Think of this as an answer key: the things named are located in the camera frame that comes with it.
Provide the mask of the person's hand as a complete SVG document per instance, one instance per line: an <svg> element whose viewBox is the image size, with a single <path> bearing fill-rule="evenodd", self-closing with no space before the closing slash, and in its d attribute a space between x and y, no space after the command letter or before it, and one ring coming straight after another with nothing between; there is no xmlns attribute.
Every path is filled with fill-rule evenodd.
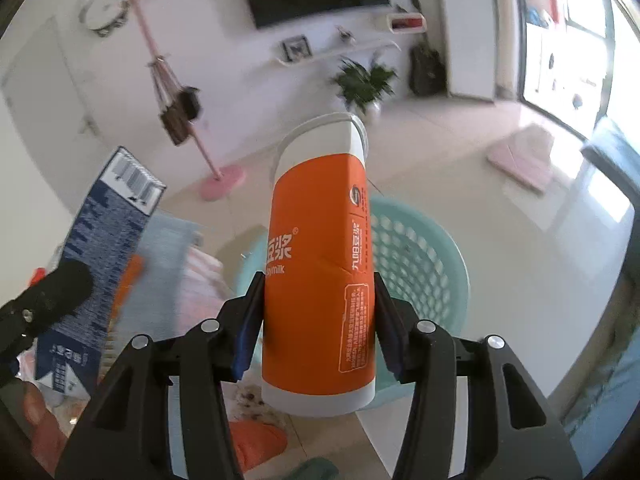
<svg viewBox="0 0 640 480"><path fill-rule="evenodd" d="M67 443L66 435L47 409L40 390L31 382L21 382L21 388L23 415L32 430L30 454L54 478Z"/></svg>

